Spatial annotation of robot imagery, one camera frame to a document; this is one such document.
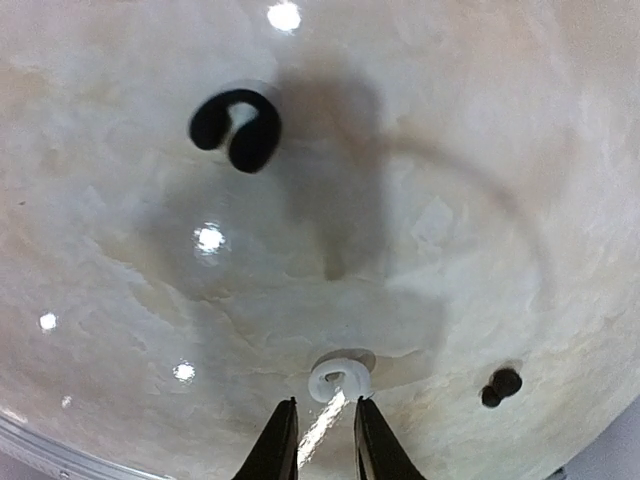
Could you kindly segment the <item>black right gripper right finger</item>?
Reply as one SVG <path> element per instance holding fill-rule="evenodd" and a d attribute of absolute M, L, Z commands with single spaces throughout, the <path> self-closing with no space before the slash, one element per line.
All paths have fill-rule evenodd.
<path fill-rule="evenodd" d="M 370 398 L 357 401 L 354 439 L 358 479 L 425 480 Z"/>

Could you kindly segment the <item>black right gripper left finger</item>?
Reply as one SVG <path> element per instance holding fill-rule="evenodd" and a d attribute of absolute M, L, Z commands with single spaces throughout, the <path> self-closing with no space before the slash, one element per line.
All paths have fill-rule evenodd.
<path fill-rule="evenodd" d="M 233 480 L 298 479 L 298 415 L 294 397 L 281 401 Z"/>

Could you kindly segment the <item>white round earbud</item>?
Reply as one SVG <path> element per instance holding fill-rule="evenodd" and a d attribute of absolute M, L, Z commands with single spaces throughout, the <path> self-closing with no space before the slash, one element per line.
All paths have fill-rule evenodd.
<path fill-rule="evenodd" d="M 360 361 L 349 358 L 333 358 L 316 365 L 308 379 L 311 397 L 320 403 L 328 403 L 341 392 L 347 401 L 368 398 L 372 394 L 369 369 Z"/>

